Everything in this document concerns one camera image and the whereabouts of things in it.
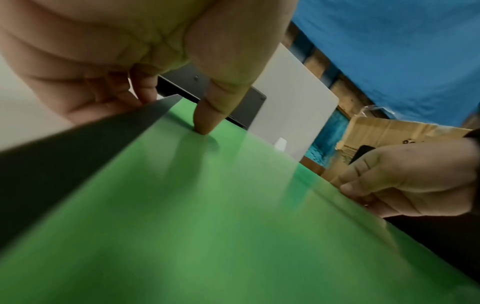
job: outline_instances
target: cardboard box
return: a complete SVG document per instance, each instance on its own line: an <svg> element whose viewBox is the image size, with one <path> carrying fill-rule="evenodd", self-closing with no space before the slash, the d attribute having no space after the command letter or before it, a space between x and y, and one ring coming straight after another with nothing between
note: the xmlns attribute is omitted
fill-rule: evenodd
<svg viewBox="0 0 480 304"><path fill-rule="evenodd" d="M359 147L383 147L419 142L439 142L465 136L468 129L445 127L401 120L356 115L350 121L336 154L322 177L328 181L340 175L350 164Z"/></svg>

